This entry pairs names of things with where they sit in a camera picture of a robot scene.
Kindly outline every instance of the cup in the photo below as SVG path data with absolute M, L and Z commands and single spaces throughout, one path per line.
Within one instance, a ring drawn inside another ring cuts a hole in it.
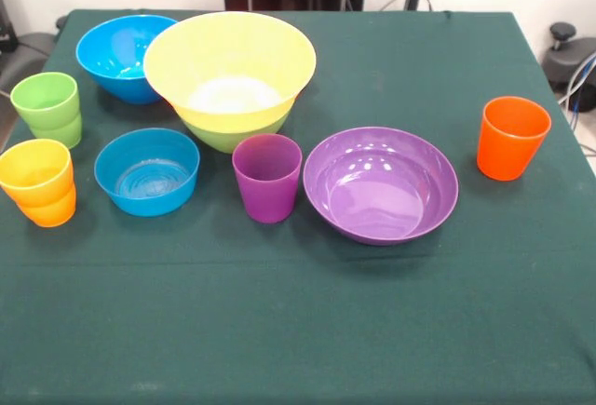
M 302 165 L 296 142 L 275 133 L 254 135 L 237 146 L 232 164 L 244 208 L 253 220 L 277 223 L 291 214 Z
M 81 141 L 78 86 L 68 74 L 29 76 L 12 89 L 10 100 L 36 138 L 57 140 L 69 149 Z
M 62 225 L 75 214 L 73 161 L 61 142 L 29 140 L 5 151 L 0 155 L 0 186 L 39 226 Z
M 515 96 L 490 100 L 484 107 L 478 144 L 479 170 L 500 182 L 523 174 L 550 130 L 549 113 Z

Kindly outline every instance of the dark green tablecloth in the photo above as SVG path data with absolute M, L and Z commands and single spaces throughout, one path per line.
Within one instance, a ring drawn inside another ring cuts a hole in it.
M 114 207 L 93 178 L 101 148 L 135 128 L 183 129 L 165 103 L 125 105 L 76 63 L 87 29 L 130 12 L 75 11 L 47 62 L 80 87 L 74 218 L 40 229 L 0 196 L 1 403 L 596 402 L 596 183 L 511 15 L 276 14 L 318 53 L 282 130 L 306 155 L 379 125 L 454 163 L 453 216 L 372 248 L 303 194 L 285 223 L 252 222 L 230 156 L 205 145 L 182 209 Z M 553 117 L 509 183 L 474 163 L 481 109 L 503 94 Z M 11 143 L 29 138 L 20 123 Z

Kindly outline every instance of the blue bowl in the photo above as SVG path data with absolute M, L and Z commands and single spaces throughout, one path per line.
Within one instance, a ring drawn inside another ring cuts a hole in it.
M 193 194 L 199 161 L 196 144 L 183 133 L 142 128 L 102 149 L 95 160 L 95 180 L 128 214 L 159 216 Z
M 160 99 L 149 86 L 142 60 L 149 44 L 176 20 L 127 16 L 89 30 L 76 46 L 78 63 L 95 81 L 122 101 L 148 104 Z

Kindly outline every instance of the purple bowl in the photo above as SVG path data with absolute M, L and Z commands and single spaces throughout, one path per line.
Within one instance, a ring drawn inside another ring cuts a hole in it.
M 457 176 L 429 142 L 395 128 L 352 128 L 308 156 L 308 200 L 344 235 L 392 245 L 441 225 L 457 201 Z

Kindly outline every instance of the plastic bowl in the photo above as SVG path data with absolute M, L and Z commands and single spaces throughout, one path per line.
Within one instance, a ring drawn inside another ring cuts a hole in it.
M 195 143 L 168 128 L 119 136 L 95 161 L 95 179 L 123 211 L 152 217 L 179 208 L 195 190 L 200 156 Z
M 200 140 L 203 142 L 208 143 L 212 148 L 220 151 L 225 152 L 226 154 L 232 154 L 236 147 L 254 135 L 260 135 L 263 133 L 277 133 L 278 130 L 281 129 L 283 123 L 285 122 L 286 118 L 290 112 L 287 112 L 284 116 L 282 116 L 278 121 L 273 123 L 271 126 L 267 126 L 264 128 L 259 128 L 257 130 L 250 130 L 248 132 L 239 132 L 239 133 L 217 133 L 217 132 L 209 132 L 208 130 L 203 130 L 202 128 L 197 128 L 192 124 L 188 124 L 184 122 L 184 124 L 193 132 Z
M 217 12 L 160 34 L 144 70 L 186 124 L 214 134 L 256 134 L 288 115 L 316 64 L 308 38 L 285 21 Z M 209 136 L 199 138 L 218 147 Z
M 76 46 L 79 64 L 103 88 L 122 101 L 147 104 L 159 100 L 143 71 L 149 44 L 176 20 L 161 16 L 127 16 L 89 30 Z
M 344 235 L 392 245 L 429 233 L 452 213 L 454 168 L 435 146 L 394 128 L 352 128 L 321 142 L 305 162 L 310 203 Z

